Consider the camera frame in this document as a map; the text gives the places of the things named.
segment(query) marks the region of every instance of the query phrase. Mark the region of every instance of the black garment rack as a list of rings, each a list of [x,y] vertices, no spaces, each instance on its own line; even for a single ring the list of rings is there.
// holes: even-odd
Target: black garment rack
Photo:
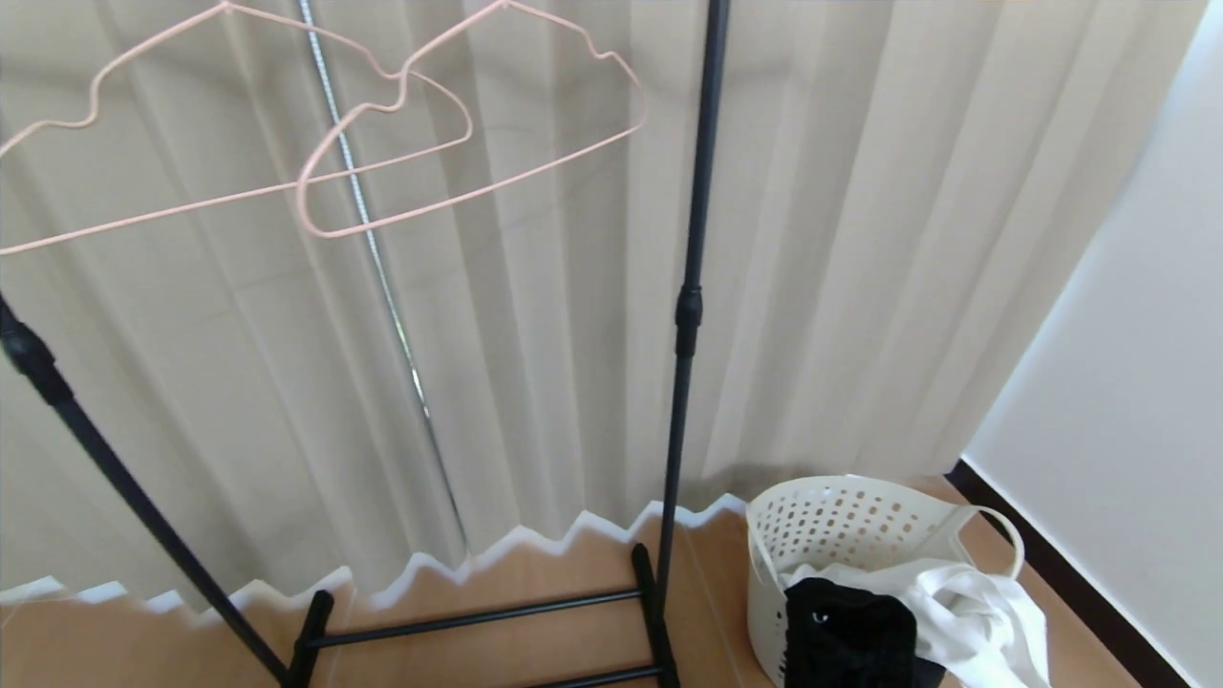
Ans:
[[[713,175],[713,144],[717,136],[718,103],[722,90],[722,73],[725,60],[726,26],[730,18],[730,0],[709,0],[706,20],[704,64],[701,73],[701,109],[697,116],[696,156],[692,172],[692,200],[689,215],[687,253],[684,282],[675,307],[675,381],[671,392],[670,435],[667,446],[667,478],[663,494],[663,523],[658,545],[658,573],[651,571],[646,546],[632,549],[632,569],[637,585],[569,598],[550,602],[523,605],[482,613],[405,623],[385,628],[350,631],[328,634],[327,620],[334,599],[325,590],[314,593],[301,634],[294,645],[294,655],[287,665],[276,656],[267,640],[234,606],[216,580],[208,573],[187,544],[161,516],[144,490],[111,450],[93,422],[77,403],[72,389],[55,368],[55,357],[46,343],[28,325],[17,319],[9,303],[0,295],[0,340],[5,354],[18,373],[29,379],[43,400],[55,409],[64,425],[81,444],[110,485],[127,502],[127,506],[153,534],[174,563],[187,576],[205,600],[234,631],[234,634],[251,650],[268,670],[280,688],[308,688],[319,650],[353,643],[367,643],[400,635],[428,633],[444,628],[456,628],[506,618],[637,599],[645,615],[646,634],[653,653],[653,662],[632,668],[610,671],[580,678],[543,683],[536,688],[588,688],[608,686],[637,678],[656,677],[662,688],[679,688],[679,673],[671,655],[670,640],[663,611],[667,605],[667,584],[671,563],[671,543],[675,533],[675,502],[679,495],[680,459],[684,448],[684,425],[687,414],[689,382],[692,378],[692,357],[696,353],[697,326],[701,324],[701,260],[704,251],[704,225],[709,205],[709,186]]]

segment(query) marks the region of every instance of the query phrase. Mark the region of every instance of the clothes hanger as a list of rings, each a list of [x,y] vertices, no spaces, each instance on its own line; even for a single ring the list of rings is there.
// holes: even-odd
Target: clothes hanger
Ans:
[[[514,176],[511,176],[509,178],[504,178],[501,181],[498,181],[498,182],[494,182],[494,183],[489,183],[488,186],[483,186],[483,187],[477,188],[475,191],[468,191],[466,193],[460,193],[459,196],[454,196],[451,198],[446,198],[445,200],[439,200],[437,203],[432,203],[432,204],[428,204],[428,205],[422,205],[422,207],[412,209],[412,210],[407,210],[407,211],[399,213],[399,214],[395,214],[395,215],[390,215],[390,216],[386,216],[386,218],[382,218],[382,219],[377,219],[377,220],[372,220],[372,221],[367,221],[367,222],[352,225],[352,226],[344,227],[344,229],[336,229],[336,230],[331,230],[331,231],[325,231],[325,230],[319,229],[318,225],[314,224],[313,218],[311,218],[309,207],[308,207],[307,198],[306,198],[306,192],[308,191],[308,185],[312,183],[312,181],[316,178],[316,177],[311,177],[311,174],[314,171],[314,167],[318,166],[319,160],[323,159],[323,155],[327,154],[328,149],[335,143],[335,141],[340,137],[340,134],[344,133],[344,131],[349,127],[349,125],[351,125],[353,121],[356,121],[356,119],[360,117],[361,114],[364,112],[364,111],[367,111],[367,110],[377,110],[379,112],[388,112],[388,114],[399,111],[407,103],[407,75],[412,73],[411,68],[412,68],[413,64],[416,64],[424,55],[432,53],[434,49],[437,49],[443,43],[450,40],[451,38],[459,35],[460,33],[467,31],[468,28],[471,28],[472,26],[477,24],[478,22],[488,18],[489,16],[492,16],[498,10],[509,10],[509,9],[514,9],[514,10],[517,10],[520,12],[523,12],[523,13],[527,13],[527,15],[531,15],[531,16],[534,16],[534,17],[539,17],[542,20],[547,20],[547,21],[553,22],[553,23],[555,23],[558,26],[561,26],[561,27],[567,28],[570,31],[577,32],[586,40],[586,48],[587,48],[587,50],[589,50],[591,55],[594,59],[597,59],[597,60],[607,60],[607,59],[615,60],[615,62],[619,64],[620,67],[624,70],[625,75],[629,76],[629,79],[632,82],[632,86],[634,86],[634,88],[637,92],[637,99],[641,103],[641,117],[637,120],[637,122],[634,123],[632,126],[630,126],[629,128],[619,132],[619,133],[609,136],[609,137],[607,137],[607,138],[604,138],[604,139],[602,139],[602,141],[599,141],[597,143],[593,143],[591,145],[587,145],[587,147],[585,147],[585,148],[582,148],[580,150],[575,150],[575,152],[569,153],[569,154],[566,154],[564,156],[560,156],[560,158],[558,158],[558,159],[555,159],[555,160],[553,160],[550,163],[545,163],[545,164],[539,165],[537,167],[533,167],[533,169],[530,169],[527,171],[516,174],[516,175],[514,175]],[[455,26],[450,27],[449,29],[446,29],[445,32],[443,32],[437,38],[429,40],[428,43],[426,43],[424,45],[422,45],[416,53],[412,53],[412,55],[410,55],[407,57],[407,60],[404,62],[404,66],[400,67],[400,71],[397,73],[397,78],[399,78],[399,97],[395,99],[394,103],[391,103],[390,105],[380,105],[380,104],[377,104],[377,103],[368,103],[368,101],[366,101],[366,103],[361,103],[361,104],[356,105],[355,108],[352,108],[351,110],[349,110],[340,119],[340,121],[338,121],[335,123],[335,126],[333,126],[331,130],[327,132],[327,136],[323,137],[323,141],[318,144],[317,148],[314,148],[314,152],[311,153],[309,158],[307,158],[306,164],[302,165],[301,174],[297,175],[297,182],[295,185],[296,186],[296,188],[295,188],[295,197],[296,197],[298,219],[301,220],[302,226],[307,231],[309,231],[311,233],[313,233],[316,236],[322,236],[324,238],[338,238],[340,236],[347,236],[350,233],[357,233],[357,232],[362,232],[362,231],[368,231],[371,229],[377,229],[379,226],[385,226],[385,225],[391,224],[391,222],[396,222],[396,221],[400,221],[400,220],[406,220],[406,219],[410,219],[410,218],[423,215],[424,213],[432,213],[433,210],[440,210],[443,208],[449,208],[449,207],[451,207],[451,205],[454,205],[456,203],[461,203],[464,200],[468,200],[471,198],[476,198],[477,196],[483,196],[486,193],[490,193],[490,192],[493,192],[493,191],[495,191],[498,188],[501,188],[504,186],[509,186],[509,185],[515,183],[517,181],[522,181],[523,178],[527,178],[530,176],[534,176],[534,175],[537,175],[537,174],[539,174],[542,171],[550,170],[552,167],[555,167],[555,166],[561,165],[564,163],[567,163],[570,160],[577,159],[577,158],[587,154],[587,153],[591,153],[593,150],[603,148],[604,145],[608,145],[608,144],[614,143],[614,142],[616,142],[616,141],[619,141],[621,138],[625,138],[626,136],[634,133],[635,131],[637,131],[638,128],[641,128],[642,126],[645,126],[646,117],[649,114],[649,108],[648,108],[648,104],[646,101],[646,89],[641,86],[641,81],[637,78],[636,72],[632,71],[632,67],[630,67],[629,64],[624,61],[624,57],[621,57],[618,53],[615,53],[613,50],[608,50],[605,53],[599,53],[598,49],[596,49],[596,46],[594,46],[594,39],[591,38],[589,32],[587,32],[585,28],[575,24],[574,22],[570,22],[570,21],[564,20],[561,17],[558,17],[555,15],[544,12],[543,10],[537,10],[534,7],[530,7],[530,6],[523,5],[523,4],[521,4],[521,2],[519,2],[516,0],[495,0],[490,5],[486,6],[483,10],[479,10],[478,12],[471,15],[470,17],[465,18],[464,21],[461,21],[461,22],[456,23]],[[470,131],[471,131],[470,130],[470,122],[471,122],[471,119],[468,117],[468,136],[470,136]],[[438,150],[438,149],[440,149],[440,147],[433,148],[433,149],[427,150],[427,152],[434,152],[434,150]]]
[[[229,203],[229,202],[232,202],[232,200],[240,200],[240,199],[243,199],[243,198],[253,198],[253,197],[257,197],[257,196],[263,196],[265,193],[274,193],[276,191],[285,191],[285,189],[289,189],[289,188],[302,187],[302,186],[306,186],[306,185],[309,185],[309,183],[318,183],[320,181],[328,181],[328,180],[333,180],[333,178],[340,178],[340,177],[345,177],[345,176],[351,176],[351,175],[360,174],[360,172],[363,172],[363,171],[375,170],[375,169],[384,167],[384,166],[388,166],[388,165],[394,165],[394,164],[397,164],[397,163],[402,163],[402,161],[410,160],[412,158],[426,155],[428,153],[434,153],[434,152],[438,152],[438,150],[443,150],[443,149],[449,148],[451,145],[457,145],[457,144],[467,141],[468,138],[471,138],[472,131],[475,130],[475,126],[472,123],[471,111],[467,109],[467,105],[465,105],[464,101],[461,99],[459,99],[459,97],[455,95],[450,89],[448,89],[446,87],[442,86],[440,83],[433,81],[432,78],[429,78],[429,77],[427,77],[427,76],[424,76],[422,73],[418,73],[418,72],[415,72],[415,71],[407,71],[407,70],[400,70],[397,72],[388,72],[388,71],[385,71],[385,70],[382,68],[382,65],[378,64],[377,57],[374,57],[373,53],[371,53],[368,48],[366,48],[364,45],[362,45],[362,44],[360,44],[360,43],[350,39],[350,38],[346,38],[346,37],[340,35],[338,33],[334,33],[334,32],[330,32],[330,31],[327,31],[327,29],[322,29],[322,28],[318,28],[318,27],[314,27],[314,26],[307,24],[307,23],[302,23],[302,22],[296,21],[296,20],[290,20],[290,18],[283,17],[280,15],[274,15],[274,13],[270,13],[270,12],[264,12],[262,10],[256,10],[253,7],[246,7],[246,6],[242,6],[242,5],[237,5],[237,4],[235,4],[235,2],[232,2],[230,0],[221,0],[220,2],[218,2],[212,9],[204,10],[203,12],[199,12],[198,15],[194,15],[194,16],[187,18],[187,20],[183,20],[182,22],[179,22],[179,23],[174,24],[172,27],[170,27],[170,28],[168,28],[168,29],[165,29],[165,31],[163,31],[163,32],[153,35],[152,38],[148,38],[148,39],[143,40],[142,43],[139,43],[135,48],[131,48],[130,50],[125,51],[124,54],[119,55],[117,57],[115,57],[114,60],[111,60],[110,62],[108,62],[105,66],[103,66],[102,70],[99,70],[98,73],[93,77],[93,79],[89,82],[89,112],[88,112],[88,115],[84,119],[81,119],[81,120],[77,120],[77,121],[42,120],[42,121],[37,121],[34,123],[31,123],[29,126],[22,128],[16,134],[13,134],[9,141],[5,141],[4,144],[0,144],[0,159],[2,159],[5,156],[5,154],[7,154],[10,150],[12,150],[18,143],[21,143],[22,141],[29,138],[31,136],[38,133],[39,131],[42,131],[44,128],[72,128],[72,130],[77,130],[77,128],[86,128],[86,127],[93,125],[98,120],[99,100],[100,100],[100,98],[99,98],[99,90],[102,88],[102,82],[105,81],[105,78],[108,76],[110,76],[115,70],[117,70],[119,67],[126,65],[127,62],[130,62],[135,57],[142,55],[143,53],[147,53],[148,50],[155,48],[157,45],[160,45],[161,43],[165,43],[166,40],[169,40],[171,38],[179,35],[180,33],[183,33],[183,32],[191,29],[192,27],[194,27],[197,24],[204,23],[205,21],[208,21],[208,20],[210,20],[210,18],[213,18],[215,16],[219,16],[221,13],[234,13],[234,12],[242,13],[242,15],[248,15],[251,17],[256,17],[256,18],[259,18],[259,20],[267,20],[267,21],[275,22],[275,23],[279,23],[279,24],[294,27],[294,28],[297,28],[297,29],[301,29],[301,31],[314,32],[314,33],[318,33],[319,35],[323,35],[325,38],[330,38],[330,39],[336,40],[339,43],[342,43],[342,44],[345,44],[345,45],[347,45],[350,48],[353,48],[357,51],[360,51],[362,55],[364,55],[366,60],[374,68],[374,71],[378,72],[379,76],[382,76],[383,78],[385,78],[388,81],[395,81],[395,79],[397,79],[400,82],[401,93],[402,93],[402,89],[406,88],[407,76],[412,76],[412,77],[416,77],[416,78],[421,79],[426,84],[432,86],[432,87],[437,88],[438,90],[440,90],[444,95],[446,95],[448,98],[450,98],[450,100],[453,100],[459,106],[459,109],[462,111],[464,119],[467,121],[467,131],[466,131],[466,133],[464,133],[462,136],[460,136],[460,137],[457,137],[455,139],[448,141],[445,143],[440,143],[438,145],[434,145],[434,147],[424,149],[424,150],[417,150],[415,153],[408,153],[406,155],[400,155],[397,158],[391,158],[389,160],[382,160],[382,161],[378,161],[378,163],[372,163],[372,164],[368,164],[368,165],[362,165],[362,166],[352,169],[352,170],[344,170],[344,171],[338,171],[338,172],[329,172],[329,174],[324,174],[324,175],[319,175],[319,176],[314,176],[314,177],[309,177],[309,178],[303,178],[303,177],[300,176],[296,181],[290,181],[290,182],[286,182],[286,183],[275,183],[275,185],[272,185],[272,186],[265,186],[263,188],[252,188],[249,191],[242,191],[242,192],[238,192],[238,193],[230,193],[230,194],[226,194],[226,196],[218,196],[215,198],[209,198],[207,200],[197,200],[197,202],[193,202],[193,203],[186,203],[186,204],[177,205],[177,207],[174,207],[174,208],[166,208],[164,210],[155,210],[155,211],[150,211],[150,213],[143,213],[143,214],[139,214],[139,215],[133,215],[133,216],[120,219],[120,220],[108,221],[108,222],[98,224],[98,225],[94,225],[94,226],[87,226],[84,229],[78,229],[78,230],[68,231],[68,232],[65,232],[65,233],[57,233],[55,236],[48,236],[48,237],[38,238],[38,240],[34,240],[34,241],[27,241],[24,243],[17,243],[15,246],[0,247],[0,255],[11,255],[13,253],[20,253],[22,251],[31,251],[33,248],[40,248],[43,246],[51,246],[54,243],[60,243],[60,242],[64,242],[64,241],[70,241],[72,238],[77,238],[77,237],[86,236],[86,235],[89,235],[89,233],[98,233],[98,232],[102,232],[102,231],[109,231],[109,230],[113,230],[113,229],[130,226],[130,225],[138,224],[138,222],[142,222],[142,221],[148,221],[148,220],[166,218],[166,216],[175,215],[175,214],[179,214],[179,213],[185,213],[185,211],[188,211],[188,210],[198,210],[201,208],[209,208],[209,207],[213,207],[213,205],[220,205],[223,203]],[[318,160],[316,159],[313,163],[314,164],[311,165],[311,169],[313,169],[318,164]]]

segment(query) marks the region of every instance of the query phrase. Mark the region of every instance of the white plastic basket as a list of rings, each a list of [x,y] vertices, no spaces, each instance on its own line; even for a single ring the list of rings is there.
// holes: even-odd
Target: white plastic basket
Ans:
[[[988,513],[1015,545],[1005,576],[1024,566],[1024,543],[998,512],[949,505],[900,485],[859,478],[817,477],[766,490],[747,506],[747,547],[755,576],[748,577],[747,631],[752,649],[773,683],[785,683],[785,585],[780,573],[799,565],[823,568],[843,563],[878,571],[936,558],[972,565],[960,544],[960,529]]]

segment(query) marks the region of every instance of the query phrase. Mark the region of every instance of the beige curtain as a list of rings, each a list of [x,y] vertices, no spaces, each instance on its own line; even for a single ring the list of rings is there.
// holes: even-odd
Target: beige curtain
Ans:
[[[481,5],[313,11],[397,66]],[[5,136],[79,116],[102,64],[207,6],[4,4]],[[307,238],[273,196],[2,260],[10,302],[226,587],[291,593],[350,566],[375,591],[415,551],[456,565],[516,524],[559,536],[582,510],[625,523],[660,496],[704,5],[541,6],[630,60],[645,130],[375,246]],[[287,0],[260,7],[300,16]],[[799,473],[949,468],[1108,210],[1202,9],[736,2],[690,506]],[[323,55],[340,111],[393,97],[350,50],[324,40]],[[468,103],[477,133],[363,177],[374,218],[638,111],[576,35],[511,12],[421,70]],[[4,160],[0,237],[291,180],[330,116],[305,34],[201,26],[110,83],[99,125]],[[453,105],[417,97],[358,122],[351,150],[369,163],[461,126]],[[317,187],[313,207],[330,229],[358,216],[342,182]],[[183,589],[7,365],[0,385],[0,587],[51,574]]]

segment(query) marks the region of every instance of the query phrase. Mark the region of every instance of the white wall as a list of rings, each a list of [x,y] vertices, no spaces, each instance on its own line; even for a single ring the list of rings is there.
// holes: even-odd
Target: white wall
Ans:
[[[966,458],[1201,686],[1223,686],[1223,2]]]

